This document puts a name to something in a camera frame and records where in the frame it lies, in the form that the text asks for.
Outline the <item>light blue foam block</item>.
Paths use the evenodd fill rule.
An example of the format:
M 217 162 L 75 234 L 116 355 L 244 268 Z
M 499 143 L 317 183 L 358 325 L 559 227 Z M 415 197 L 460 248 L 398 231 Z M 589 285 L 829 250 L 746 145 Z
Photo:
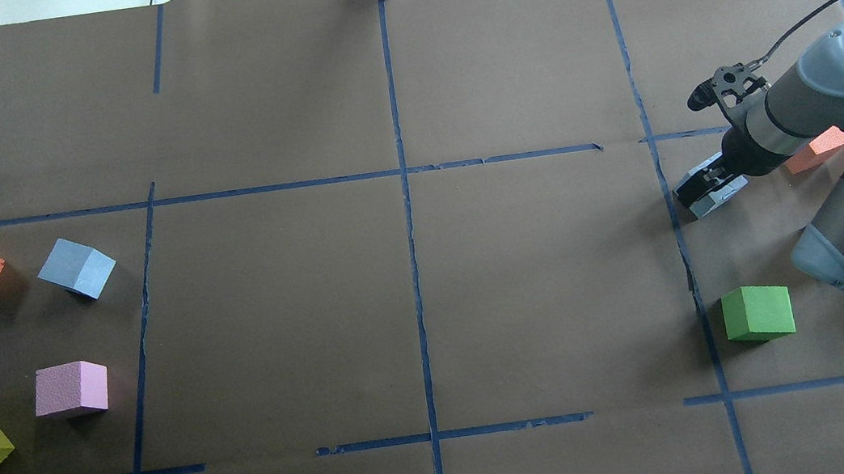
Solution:
M 38 278 L 71 293 L 98 299 L 115 266 L 116 261 L 100 250 L 58 239 L 39 269 Z
M 717 152 L 716 154 L 711 155 L 711 157 L 707 159 L 707 161 L 702 162 L 699 165 L 695 165 L 695 167 L 693 167 L 693 169 L 690 169 L 690 171 L 687 173 L 690 173 L 696 167 L 702 167 L 706 165 L 717 166 L 718 164 L 723 165 L 721 152 Z M 695 203 L 694 208 L 687 209 L 686 207 L 684 207 L 684 209 L 688 210 L 688 212 L 691 213 L 695 220 L 702 219 L 704 217 L 707 217 L 707 215 L 709 213 L 712 213 L 712 211 L 718 209 L 721 205 L 725 204 L 726 201 L 733 199 L 733 197 L 736 196 L 739 191 L 743 190 L 743 188 L 746 187 L 749 183 L 749 180 L 747 180 L 745 176 L 738 176 L 737 174 L 733 175 L 732 173 L 729 174 L 729 176 L 730 182 L 728 182 L 725 187 L 722 187 L 719 191 L 715 191 L 711 193 L 708 197 L 705 197 L 705 199 L 698 201 L 698 203 Z

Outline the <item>orange foam block right side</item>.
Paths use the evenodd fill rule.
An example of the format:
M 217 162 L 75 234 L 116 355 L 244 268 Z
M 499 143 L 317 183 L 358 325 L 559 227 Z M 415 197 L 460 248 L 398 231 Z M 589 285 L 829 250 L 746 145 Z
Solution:
M 814 169 L 844 148 L 844 131 L 832 126 L 802 146 L 783 164 L 793 174 Z

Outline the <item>green foam block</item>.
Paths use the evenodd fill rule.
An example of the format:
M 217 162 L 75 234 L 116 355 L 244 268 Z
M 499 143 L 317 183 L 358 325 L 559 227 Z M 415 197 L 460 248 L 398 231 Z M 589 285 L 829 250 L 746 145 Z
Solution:
M 786 286 L 741 286 L 720 298 L 728 341 L 772 341 L 796 333 Z

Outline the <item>light pink foam block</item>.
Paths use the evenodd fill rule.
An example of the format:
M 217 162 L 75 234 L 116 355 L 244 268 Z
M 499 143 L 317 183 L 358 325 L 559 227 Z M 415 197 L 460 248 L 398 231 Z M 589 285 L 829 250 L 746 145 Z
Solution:
M 35 371 L 38 418 L 71 418 L 108 409 L 108 368 L 86 361 Z

